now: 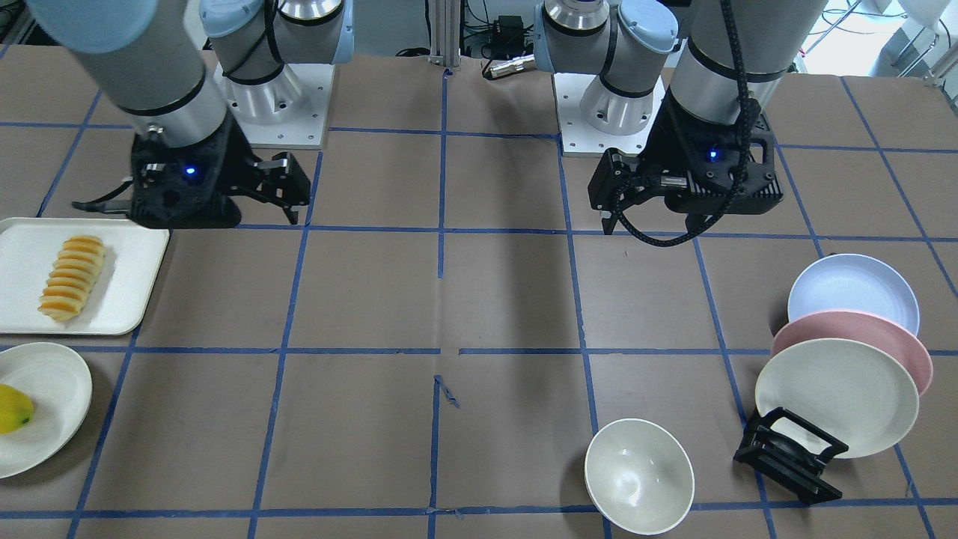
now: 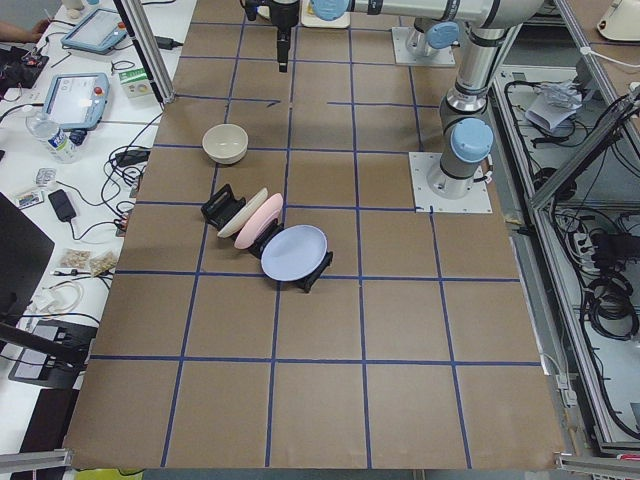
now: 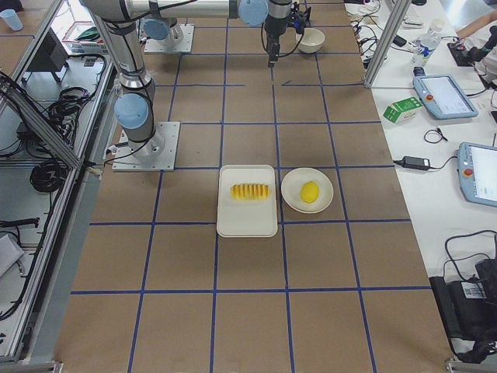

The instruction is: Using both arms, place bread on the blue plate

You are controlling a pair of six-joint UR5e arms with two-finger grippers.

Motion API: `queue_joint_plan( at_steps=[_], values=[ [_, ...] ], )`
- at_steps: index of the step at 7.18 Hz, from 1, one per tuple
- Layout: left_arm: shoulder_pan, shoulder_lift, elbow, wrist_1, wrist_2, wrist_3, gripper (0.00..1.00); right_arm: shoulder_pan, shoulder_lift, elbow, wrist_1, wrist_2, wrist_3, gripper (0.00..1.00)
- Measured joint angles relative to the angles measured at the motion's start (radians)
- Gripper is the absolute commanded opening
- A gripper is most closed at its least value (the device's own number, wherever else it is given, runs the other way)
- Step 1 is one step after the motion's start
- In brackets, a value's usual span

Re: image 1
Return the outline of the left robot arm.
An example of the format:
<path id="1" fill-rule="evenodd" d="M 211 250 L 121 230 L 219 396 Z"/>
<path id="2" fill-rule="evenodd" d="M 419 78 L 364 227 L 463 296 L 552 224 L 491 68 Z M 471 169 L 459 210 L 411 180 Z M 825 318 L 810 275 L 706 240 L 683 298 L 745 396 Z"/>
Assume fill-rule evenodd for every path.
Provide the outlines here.
<path id="1" fill-rule="evenodd" d="M 640 129 L 668 55 L 680 55 L 640 150 L 612 144 L 588 184 L 606 235 L 652 246 L 689 241 L 726 215 L 783 201 L 764 107 L 823 1 L 544 1 L 534 61 L 591 76 L 586 122 L 619 138 Z"/>

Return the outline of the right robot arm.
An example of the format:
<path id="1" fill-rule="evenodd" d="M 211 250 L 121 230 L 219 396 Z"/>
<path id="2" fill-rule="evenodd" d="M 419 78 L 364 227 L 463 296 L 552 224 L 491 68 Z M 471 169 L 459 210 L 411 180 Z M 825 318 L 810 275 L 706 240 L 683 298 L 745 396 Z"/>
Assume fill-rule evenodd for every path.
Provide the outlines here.
<path id="1" fill-rule="evenodd" d="M 143 228 L 235 228 L 235 197 L 272 204 L 287 221 L 311 201 L 311 181 L 287 151 L 254 154 L 244 123 L 274 124 L 307 105 L 295 64 L 353 57 L 350 1 L 201 1 L 219 59 L 206 66 L 183 22 L 184 1 L 30 1 L 41 28 L 68 48 L 130 120 L 130 176 L 81 211 L 120 214 Z"/>

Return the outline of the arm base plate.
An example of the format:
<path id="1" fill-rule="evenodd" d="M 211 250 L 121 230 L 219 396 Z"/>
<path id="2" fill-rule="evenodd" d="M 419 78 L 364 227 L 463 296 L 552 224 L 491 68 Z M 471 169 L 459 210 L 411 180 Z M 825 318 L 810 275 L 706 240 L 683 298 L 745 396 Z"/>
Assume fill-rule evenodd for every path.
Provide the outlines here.
<path id="1" fill-rule="evenodd" d="M 597 75 L 557 73 L 553 82 L 565 156 L 602 156 L 608 149 L 636 156 L 647 146 L 665 96 L 661 78 L 640 98 L 612 94 Z"/>
<path id="2" fill-rule="evenodd" d="M 320 150 L 335 71 L 331 64 L 287 64 L 271 81 L 241 85 L 218 64 L 213 79 L 251 147 Z"/>

